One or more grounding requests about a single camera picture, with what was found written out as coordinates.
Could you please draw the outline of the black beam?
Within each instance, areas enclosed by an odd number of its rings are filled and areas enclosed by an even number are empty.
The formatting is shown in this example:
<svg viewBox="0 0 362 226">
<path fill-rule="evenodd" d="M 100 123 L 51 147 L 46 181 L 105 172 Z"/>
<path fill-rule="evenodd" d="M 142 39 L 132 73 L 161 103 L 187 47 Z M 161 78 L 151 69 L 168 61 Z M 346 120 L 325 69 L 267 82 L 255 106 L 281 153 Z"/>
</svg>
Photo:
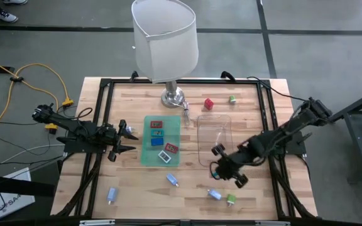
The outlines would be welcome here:
<svg viewBox="0 0 362 226">
<path fill-rule="evenodd" d="M 16 180 L 0 176 L 0 193 L 15 193 L 31 196 L 54 196 L 55 186 L 47 183 Z"/>
</svg>

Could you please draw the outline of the white printed sign board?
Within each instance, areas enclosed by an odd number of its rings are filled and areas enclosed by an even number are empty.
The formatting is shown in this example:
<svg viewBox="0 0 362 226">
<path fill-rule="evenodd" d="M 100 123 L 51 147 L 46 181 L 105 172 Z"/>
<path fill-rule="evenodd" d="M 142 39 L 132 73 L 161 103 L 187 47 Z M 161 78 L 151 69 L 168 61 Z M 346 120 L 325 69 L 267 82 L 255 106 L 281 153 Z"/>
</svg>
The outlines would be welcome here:
<svg viewBox="0 0 362 226">
<path fill-rule="evenodd" d="M 23 168 L 4 176 L 16 180 L 31 181 L 29 168 Z M 35 197 L 16 193 L 0 193 L 0 219 L 35 202 Z"/>
</svg>

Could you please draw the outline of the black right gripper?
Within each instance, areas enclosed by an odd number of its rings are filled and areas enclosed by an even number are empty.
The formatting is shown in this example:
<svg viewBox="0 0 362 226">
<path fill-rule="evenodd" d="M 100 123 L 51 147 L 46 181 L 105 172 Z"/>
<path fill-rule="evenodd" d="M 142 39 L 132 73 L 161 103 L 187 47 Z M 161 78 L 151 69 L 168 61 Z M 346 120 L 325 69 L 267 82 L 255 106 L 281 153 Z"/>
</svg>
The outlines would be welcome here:
<svg viewBox="0 0 362 226">
<path fill-rule="evenodd" d="M 248 178 L 246 175 L 241 174 L 239 169 L 246 164 L 247 155 L 241 151 L 226 154 L 225 150 L 222 144 L 218 144 L 211 149 L 215 156 L 221 156 L 217 161 L 211 162 L 211 172 L 215 171 L 220 177 L 219 180 L 235 179 L 236 186 L 242 188 L 247 184 Z"/>
</svg>

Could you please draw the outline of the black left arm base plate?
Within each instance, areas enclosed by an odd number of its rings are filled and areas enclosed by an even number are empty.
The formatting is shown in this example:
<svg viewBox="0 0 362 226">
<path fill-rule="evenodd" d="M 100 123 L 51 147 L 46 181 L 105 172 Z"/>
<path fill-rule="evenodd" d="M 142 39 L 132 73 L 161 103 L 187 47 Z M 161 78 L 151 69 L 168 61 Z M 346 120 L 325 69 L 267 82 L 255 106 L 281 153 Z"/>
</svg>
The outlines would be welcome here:
<svg viewBox="0 0 362 226">
<path fill-rule="evenodd" d="M 57 137 L 57 141 L 63 143 L 66 153 L 104 153 L 106 146 L 93 144 L 76 137 Z"/>
</svg>

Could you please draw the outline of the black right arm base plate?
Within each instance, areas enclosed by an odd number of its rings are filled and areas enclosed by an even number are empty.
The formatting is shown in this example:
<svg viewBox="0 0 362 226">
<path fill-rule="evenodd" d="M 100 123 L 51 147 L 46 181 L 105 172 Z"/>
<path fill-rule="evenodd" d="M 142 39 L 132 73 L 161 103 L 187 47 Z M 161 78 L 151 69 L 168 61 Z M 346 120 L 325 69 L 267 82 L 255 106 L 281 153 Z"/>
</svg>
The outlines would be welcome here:
<svg viewBox="0 0 362 226">
<path fill-rule="evenodd" d="M 270 151 L 272 156 L 276 155 L 306 155 L 306 149 L 304 141 L 309 138 L 312 133 L 302 134 L 301 131 L 293 134 L 291 137 L 282 141 L 276 142 L 276 145 Z"/>
</svg>

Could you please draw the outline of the green translucent plastic bin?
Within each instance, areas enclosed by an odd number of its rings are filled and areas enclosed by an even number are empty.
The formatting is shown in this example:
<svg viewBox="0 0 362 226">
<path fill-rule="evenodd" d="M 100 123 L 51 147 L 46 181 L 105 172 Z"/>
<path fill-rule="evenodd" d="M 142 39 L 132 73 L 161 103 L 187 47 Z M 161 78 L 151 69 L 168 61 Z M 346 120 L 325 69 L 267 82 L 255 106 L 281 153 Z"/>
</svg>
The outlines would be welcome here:
<svg viewBox="0 0 362 226">
<path fill-rule="evenodd" d="M 162 146 L 152 146 L 150 127 L 151 121 L 163 121 L 163 127 L 159 129 L 164 130 L 164 144 Z M 178 146 L 179 151 L 177 154 L 165 151 L 166 143 L 171 143 Z M 164 163 L 159 157 L 158 153 L 164 150 L 172 159 L 169 163 Z M 144 118 L 143 128 L 143 142 L 141 149 L 141 164 L 144 166 L 166 166 L 176 167 L 180 163 L 180 117 L 179 116 L 146 116 Z"/>
</svg>

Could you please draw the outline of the silver metal bracket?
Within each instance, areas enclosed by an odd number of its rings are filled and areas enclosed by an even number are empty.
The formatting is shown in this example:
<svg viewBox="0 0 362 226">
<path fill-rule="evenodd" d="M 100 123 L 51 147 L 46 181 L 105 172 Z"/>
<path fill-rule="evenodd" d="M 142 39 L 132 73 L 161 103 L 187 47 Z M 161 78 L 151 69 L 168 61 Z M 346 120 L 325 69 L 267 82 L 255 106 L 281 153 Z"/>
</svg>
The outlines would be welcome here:
<svg viewBox="0 0 362 226">
<path fill-rule="evenodd" d="M 291 224 L 284 221 L 256 220 L 255 226 L 291 226 Z"/>
<path fill-rule="evenodd" d="M 113 219 L 109 220 L 82 220 L 79 222 L 79 226 L 113 226 L 116 221 Z"/>
</svg>

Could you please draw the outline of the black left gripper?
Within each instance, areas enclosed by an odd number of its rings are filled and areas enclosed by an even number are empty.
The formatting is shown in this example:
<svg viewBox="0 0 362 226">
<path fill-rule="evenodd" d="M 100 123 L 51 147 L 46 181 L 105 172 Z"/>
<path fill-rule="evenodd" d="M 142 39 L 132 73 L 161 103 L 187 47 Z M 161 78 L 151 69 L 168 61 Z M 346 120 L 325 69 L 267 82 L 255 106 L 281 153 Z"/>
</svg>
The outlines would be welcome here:
<svg viewBox="0 0 362 226">
<path fill-rule="evenodd" d="M 101 128 L 103 134 L 103 142 L 109 146 L 112 146 L 112 150 L 109 152 L 108 160 L 115 161 L 118 154 L 121 154 L 126 151 L 136 149 L 133 146 L 123 146 L 121 144 L 121 136 L 126 139 L 138 140 L 133 133 L 130 133 L 126 130 L 126 121 L 121 119 L 119 122 L 119 130 L 117 131 L 113 125 L 105 124 Z"/>
</svg>

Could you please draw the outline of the white digital clock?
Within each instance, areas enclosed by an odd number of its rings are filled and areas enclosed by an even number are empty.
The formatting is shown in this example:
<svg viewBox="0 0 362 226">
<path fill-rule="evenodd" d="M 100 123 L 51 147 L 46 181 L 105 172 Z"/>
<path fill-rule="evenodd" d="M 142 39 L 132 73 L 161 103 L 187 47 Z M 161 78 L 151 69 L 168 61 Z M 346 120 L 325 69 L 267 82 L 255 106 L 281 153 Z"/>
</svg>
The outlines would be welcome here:
<svg viewBox="0 0 362 226">
<path fill-rule="evenodd" d="M 164 150 L 158 153 L 158 157 L 166 164 L 169 163 L 172 159 Z"/>
</svg>

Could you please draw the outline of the clear plastic bin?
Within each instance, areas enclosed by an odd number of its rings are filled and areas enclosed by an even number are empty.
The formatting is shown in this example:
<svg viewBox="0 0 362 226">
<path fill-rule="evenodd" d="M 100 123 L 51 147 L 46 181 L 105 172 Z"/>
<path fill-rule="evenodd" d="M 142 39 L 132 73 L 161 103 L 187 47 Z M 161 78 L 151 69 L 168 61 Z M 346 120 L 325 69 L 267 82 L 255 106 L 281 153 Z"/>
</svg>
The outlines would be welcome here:
<svg viewBox="0 0 362 226">
<path fill-rule="evenodd" d="M 215 156 L 211 149 L 222 144 L 224 152 L 234 152 L 231 131 L 231 118 L 228 115 L 201 115 L 197 118 L 198 159 L 204 167 L 210 162 L 217 161 L 221 156 Z"/>
</svg>

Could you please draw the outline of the table lamp white shade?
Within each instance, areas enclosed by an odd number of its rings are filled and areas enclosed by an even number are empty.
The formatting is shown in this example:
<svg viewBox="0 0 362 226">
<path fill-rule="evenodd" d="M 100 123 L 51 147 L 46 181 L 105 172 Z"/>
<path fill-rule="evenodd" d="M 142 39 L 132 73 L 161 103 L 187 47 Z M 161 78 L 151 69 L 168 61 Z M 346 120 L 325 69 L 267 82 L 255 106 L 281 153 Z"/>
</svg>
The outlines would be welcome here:
<svg viewBox="0 0 362 226">
<path fill-rule="evenodd" d="M 136 64 L 152 83 L 163 83 L 162 104 L 186 108 L 177 80 L 197 66 L 196 15 L 180 0 L 134 0 Z"/>
</svg>

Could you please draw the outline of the light blue wall charger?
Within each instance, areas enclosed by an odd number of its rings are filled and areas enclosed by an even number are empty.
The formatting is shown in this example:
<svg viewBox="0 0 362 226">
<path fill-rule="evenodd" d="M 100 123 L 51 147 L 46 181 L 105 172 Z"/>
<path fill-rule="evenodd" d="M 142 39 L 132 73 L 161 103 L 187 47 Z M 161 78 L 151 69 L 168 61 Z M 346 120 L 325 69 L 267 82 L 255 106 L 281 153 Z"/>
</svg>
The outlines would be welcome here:
<svg viewBox="0 0 362 226">
<path fill-rule="evenodd" d="M 207 191 L 207 193 L 210 197 L 214 198 L 215 200 L 221 200 L 222 198 L 222 195 L 216 190 L 210 189 Z"/>
<path fill-rule="evenodd" d="M 168 173 L 166 175 L 166 178 L 173 186 L 179 187 L 178 180 L 176 179 L 176 177 L 174 177 L 173 174 Z"/>
<path fill-rule="evenodd" d="M 109 205 L 116 201 L 117 195 L 118 195 L 118 189 L 115 187 L 110 187 L 107 193 L 107 202 Z"/>
</svg>

